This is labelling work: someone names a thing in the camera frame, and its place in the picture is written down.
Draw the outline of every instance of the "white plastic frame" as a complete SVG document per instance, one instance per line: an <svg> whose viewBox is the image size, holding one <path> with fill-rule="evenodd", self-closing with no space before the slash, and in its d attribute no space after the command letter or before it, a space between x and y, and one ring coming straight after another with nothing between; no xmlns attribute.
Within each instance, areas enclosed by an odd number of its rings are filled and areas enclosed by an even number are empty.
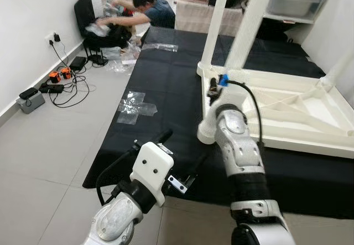
<svg viewBox="0 0 354 245"><path fill-rule="evenodd" d="M254 91L261 109L267 147L353 159L354 110L338 92L335 83L354 58L354 49L343 54L337 65L321 79L242 69L268 2L249 1L222 67L211 65L220 16L226 3L226 0L216 1L204 53L197 68L202 77L204 118L210 108L206 96L210 78L227 73L230 80L245 82ZM250 98L245 100L242 109L249 119L251 134L256 138L258 122Z"/></svg>

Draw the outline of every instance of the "baseboard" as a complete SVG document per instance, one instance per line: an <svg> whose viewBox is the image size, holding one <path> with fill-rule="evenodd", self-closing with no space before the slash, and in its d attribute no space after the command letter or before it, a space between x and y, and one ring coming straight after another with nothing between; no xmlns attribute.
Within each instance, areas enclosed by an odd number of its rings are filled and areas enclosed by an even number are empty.
<svg viewBox="0 0 354 245"><path fill-rule="evenodd" d="M84 47L82 46L82 42L77 44L72 50L67 53L69 57L69 63L73 60L73 58L81 51ZM35 82L33 82L28 88L35 87L39 88L42 83L44 83L48 79L48 75L50 72L56 70L61 65L61 61L58 60L48 71L43 73ZM3 126L6 121L8 121L17 111L19 107L16 103L16 100L12 101L1 113L0 113L0 127Z"/></svg>

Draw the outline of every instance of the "gray box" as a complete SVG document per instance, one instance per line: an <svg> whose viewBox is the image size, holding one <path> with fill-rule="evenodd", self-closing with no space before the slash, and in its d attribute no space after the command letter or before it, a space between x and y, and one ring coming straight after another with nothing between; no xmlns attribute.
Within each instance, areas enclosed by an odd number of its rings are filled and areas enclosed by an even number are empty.
<svg viewBox="0 0 354 245"><path fill-rule="evenodd" d="M16 103L19 104L20 109L26 114L30 114L40 105L45 103L44 97L41 92L34 94L32 97L29 97L27 100L19 98L16 100Z"/></svg>

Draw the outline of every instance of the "transparent tape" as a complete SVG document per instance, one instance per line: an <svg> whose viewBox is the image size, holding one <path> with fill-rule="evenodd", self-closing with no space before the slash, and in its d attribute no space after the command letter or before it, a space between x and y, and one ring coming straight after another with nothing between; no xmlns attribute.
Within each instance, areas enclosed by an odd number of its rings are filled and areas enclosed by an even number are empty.
<svg viewBox="0 0 354 245"><path fill-rule="evenodd" d="M155 104L144 103L145 93L129 91L127 99L121 100L117 123L136 124L139 115L152 117L157 112Z"/></svg>
<svg viewBox="0 0 354 245"><path fill-rule="evenodd" d="M176 53L178 51L178 46L173 44L163 44L163 43L144 43L142 50L147 50L147 49L167 50Z"/></svg>

